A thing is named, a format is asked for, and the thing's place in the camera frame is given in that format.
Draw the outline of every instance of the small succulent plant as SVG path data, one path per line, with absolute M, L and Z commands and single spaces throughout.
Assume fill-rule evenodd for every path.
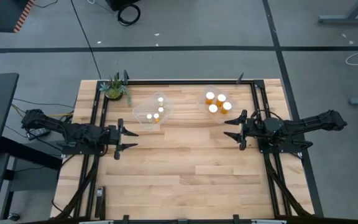
M 123 85 L 123 81 L 118 79 L 118 73 L 114 76 L 114 79 L 110 77 L 110 80 L 104 82 L 100 86 L 100 91 L 105 92 L 107 97 L 116 99 L 121 94 L 127 95 L 127 102 L 128 106 L 132 106 L 132 95 L 131 92 L 128 90 L 128 87 Z

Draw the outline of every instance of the plant pot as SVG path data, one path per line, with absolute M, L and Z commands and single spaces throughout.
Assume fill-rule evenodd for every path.
M 121 100 L 122 96 L 123 96 L 124 93 L 121 93 L 117 98 L 110 98 L 107 93 L 104 93 L 105 97 L 107 97 L 109 100 L 111 101 L 119 101 Z

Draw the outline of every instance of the gray floor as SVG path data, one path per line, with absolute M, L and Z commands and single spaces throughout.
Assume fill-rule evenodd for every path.
M 102 0 L 97 2 L 106 5 Z M 270 0 L 281 46 L 358 45 L 358 25 L 316 22 L 320 14 L 346 13 L 355 2 Z M 130 27 L 121 27 L 114 15 L 86 0 L 75 0 L 75 6 L 93 47 L 272 46 L 259 0 L 141 0 L 142 17 Z M 61 0 L 45 9 L 35 7 L 18 34 L 0 33 L 0 48 L 48 47 L 87 47 L 69 1 Z M 300 116 L 334 109 L 349 123 L 338 133 L 306 135 L 314 142 L 310 156 L 326 217 L 358 218 L 358 106 L 347 102 L 349 97 L 358 96 L 358 66 L 344 63 L 353 53 L 283 53 Z M 244 78 L 281 78 L 275 52 L 97 52 L 95 58 L 103 78 L 123 69 L 131 78 L 236 78 L 242 72 Z M 68 105 L 75 101 L 80 80 L 98 78 L 90 53 L 0 54 L 1 72 L 20 74 L 16 98 Z M 47 114 L 69 111 L 15 104 L 22 109 L 41 108 Z M 15 111 L 9 113 L 7 125 L 24 133 Z M 4 135 L 27 142 L 8 129 Z M 61 137 L 53 134 L 47 139 Z M 53 193 L 53 187 L 21 192 L 12 211 L 22 215 L 20 222 L 43 220 L 50 212 Z

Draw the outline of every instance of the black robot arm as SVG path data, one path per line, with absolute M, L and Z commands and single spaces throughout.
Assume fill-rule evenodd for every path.
M 50 118 L 42 110 L 28 110 L 22 120 L 22 128 L 46 128 L 63 135 L 65 142 L 61 144 L 64 154 L 89 154 L 103 156 L 108 145 L 115 145 L 114 158 L 119 159 L 120 153 L 137 144 L 122 144 L 121 135 L 138 136 L 124 127 L 124 121 L 118 119 L 117 126 L 101 128 L 92 124 L 68 124 Z
M 316 131 L 319 129 L 327 131 L 340 131 L 347 123 L 342 119 L 337 111 L 329 110 L 317 116 L 312 116 L 298 121 L 282 120 L 281 118 L 266 118 L 260 119 L 257 116 L 259 111 L 256 111 L 247 118 L 247 111 L 243 110 L 240 117 L 225 121 L 226 124 L 241 125 L 240 133 L 225 132 L 227 136 L 233 138 L 237 143 L 240 143 L 240 150 L 246 148 L 246 137 L 255 137 L 263 139 L 273 147 L 278 147 L 285 142 L 287 138 L 296 136 L 298 134 Z M 311 142 L 303 142 L 307 146 L 311 146 Z

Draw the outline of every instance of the wooden tabletop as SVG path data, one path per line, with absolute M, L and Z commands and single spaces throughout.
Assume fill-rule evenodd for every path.
M 279 79 L 266 79 L 271 111 L 290 119 Z M 89 123 L 96 89 L 94 80 L 82 81 L 73 117 L 74 123 Z M 215 85 L 237 101 L 227 118 L 236 118 L 241 110 L 254 111 L 249 85 Z M 273 218 L 263 155 L 257 142 L 247 138 L 247 149 L 239 146 L 224 131 L 238 132 L 239 126 L 218 124 L 200 111 L 196 101 L 204 85 L 130 86 L 132 107 L 126 96 L 108 104 L 106 126 L 123 118 L 125 127 L 139 137 L 123 137 L 123 143 L 139 145 L 114 160 L 112 147 L 100 159 L 96 187 L 106 186 L 106 219 L 232 219 Z M 144 129 L 132 109 L 156 91 L 162 91 L 174 103 L 174 112 L 153 131 Z M 101 95 L 96 124 L 99 124 L 104 96 Z M 301 161 L 281 154 L 288 189 L 305 210 L 313 213 Z M 78 188 L 83 156 L 77 155 L 62 168 L 55 204 L 63 208 Z M 276 187 L 280 211 L 281 193 Z M 80 215 L 85 214 L 88 193 L 83 197 Z M 52 208 L 51 216 L 59 213 Z

